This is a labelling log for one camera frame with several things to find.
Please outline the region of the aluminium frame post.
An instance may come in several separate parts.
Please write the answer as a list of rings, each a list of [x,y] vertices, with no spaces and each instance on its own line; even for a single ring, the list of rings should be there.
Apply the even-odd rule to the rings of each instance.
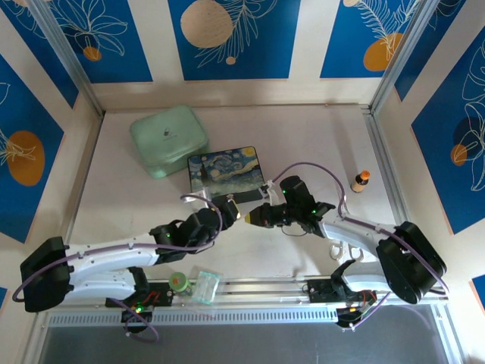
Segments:
[[[389,62],[379,86],[368,104],[370,115],[375,116],[392,91],[397,77],[401,74],[418,40],[421,38],[429,19],[431,18],[440,0],[419,0],[418,8],[409,22],[396,53]]]
[[[49,6],[43,0],[26,0],[34,20],[55,52],[58,60],[72,79],[78,91],[83,95],[97,117],[102,120],[105,111],[102,109],[92,84],[87,77],[79,59],[68,42],[63,30],[55,19]]]

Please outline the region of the small green jar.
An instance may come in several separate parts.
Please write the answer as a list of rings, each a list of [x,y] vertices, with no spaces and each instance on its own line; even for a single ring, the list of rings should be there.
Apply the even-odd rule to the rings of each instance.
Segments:
[[[192,295],[192,284],[187,276],[182,272],[174,272],[168,279],[170,289],[180,296]]]

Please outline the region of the clear plastic box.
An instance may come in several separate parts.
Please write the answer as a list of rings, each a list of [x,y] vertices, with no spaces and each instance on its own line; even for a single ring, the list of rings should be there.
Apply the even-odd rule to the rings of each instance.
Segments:
[[[201,304],[211,305],[214,301],[221,275],[201,270],[192,286],[192,299]]]

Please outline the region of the small bottle orange cap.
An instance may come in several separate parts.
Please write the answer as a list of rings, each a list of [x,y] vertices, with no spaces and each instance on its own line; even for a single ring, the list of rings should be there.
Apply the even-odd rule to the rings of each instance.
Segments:
[[[356,175],[354,181],[350,185],[351,190],[355,193],[362,192],[368,185],[370,177],[370,171],[362,171],[360,174]]]

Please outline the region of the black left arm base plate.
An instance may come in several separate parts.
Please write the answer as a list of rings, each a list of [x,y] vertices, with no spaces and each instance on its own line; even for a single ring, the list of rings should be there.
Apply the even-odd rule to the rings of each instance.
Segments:
[[[122,303],[132,309],[150,307],[170,307],[174,298],[174,292],[166,282],[136,284],[135,291],[123,300]]]

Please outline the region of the mint green case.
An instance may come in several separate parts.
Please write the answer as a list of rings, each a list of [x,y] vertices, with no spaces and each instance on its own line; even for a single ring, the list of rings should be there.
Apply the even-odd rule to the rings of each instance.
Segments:
[[[153,178],[187,167],[187,159],[208,151],[209,138],[196,113],[177,105],[134,121],[130,135],[140,160]]]

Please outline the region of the aluminium frame rail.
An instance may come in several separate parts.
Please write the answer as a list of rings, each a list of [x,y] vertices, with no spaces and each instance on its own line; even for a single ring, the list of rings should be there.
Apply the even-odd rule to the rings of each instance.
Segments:
[[[219,283],[215,298],[212,304],[232,304],[232,303],[311,303],[308,297],[307,281],[311,279],[331,279],[343,281],[343,279],[333,279],[324,277],[311,277],[307,280],[286,279],[283,281],[254,281],[254,280],[222,280]],[[142,280],[138,284],[168,281],[147,281]],[[87,281],[80,287],[66,293],[66,295],[57,295],[50,293],[47,298],[47,306],[43,309],[52,309],[59,305],[87,305],[94,303],[104,303],[107,307],[112,307],[115,303],[114,298],[124,299],[135,291],[134,282],[128,282],[121,278],[111,277],[108,281]],[[378,301],[380,293],[387,293],[390,289],[385,285],[377,282],[374,288],[350,288],[354,291],[368,290],[375,294]],[[174,293],[172,305],[178,305],[183,300],[193,300],[191,296],[180,296]],[[354,303],[322,303],[329,305],[351,306]]]

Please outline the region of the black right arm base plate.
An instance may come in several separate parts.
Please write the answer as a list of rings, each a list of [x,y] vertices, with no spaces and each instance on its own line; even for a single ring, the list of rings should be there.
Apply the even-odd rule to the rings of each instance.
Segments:
[[[372,305],[377,302],[374,293],[368,290],[351,290],[343,281],[311,279],[306,285],[311,303],[370,303]]]

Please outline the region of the starry night painted box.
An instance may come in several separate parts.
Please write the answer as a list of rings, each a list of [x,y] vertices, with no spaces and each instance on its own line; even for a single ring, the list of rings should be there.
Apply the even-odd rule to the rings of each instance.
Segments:
[[[238,204],[263,199],[265,180],[253,146],[193,155],[187,164],[192,193],[204,190],[214,200],[231,195]]]

